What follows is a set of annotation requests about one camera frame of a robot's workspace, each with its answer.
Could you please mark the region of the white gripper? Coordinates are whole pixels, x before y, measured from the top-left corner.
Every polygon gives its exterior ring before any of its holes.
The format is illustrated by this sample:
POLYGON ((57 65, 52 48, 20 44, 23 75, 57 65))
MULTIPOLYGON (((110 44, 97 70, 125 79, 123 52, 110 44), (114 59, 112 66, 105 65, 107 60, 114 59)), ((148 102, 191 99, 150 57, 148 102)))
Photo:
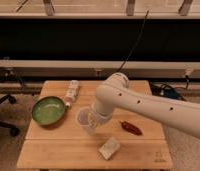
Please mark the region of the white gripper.
POLYGON ((100 125, 107 123, 113 114, 113 109, 101 103, 92 103, 90 112, 88 113, 89 124, 96 128, 100 125))

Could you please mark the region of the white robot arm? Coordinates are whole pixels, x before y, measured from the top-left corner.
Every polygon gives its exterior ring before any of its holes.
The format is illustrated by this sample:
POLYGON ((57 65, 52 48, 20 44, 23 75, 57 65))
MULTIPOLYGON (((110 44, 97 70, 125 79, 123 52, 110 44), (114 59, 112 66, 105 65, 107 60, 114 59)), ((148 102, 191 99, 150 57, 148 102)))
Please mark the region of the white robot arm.
POLYGON ((100 120, 114 109, 135 112, 200 139, 200 104, 138 93, 129 89, 129 79, 117 72, 95 90, 91 113, 100 120))

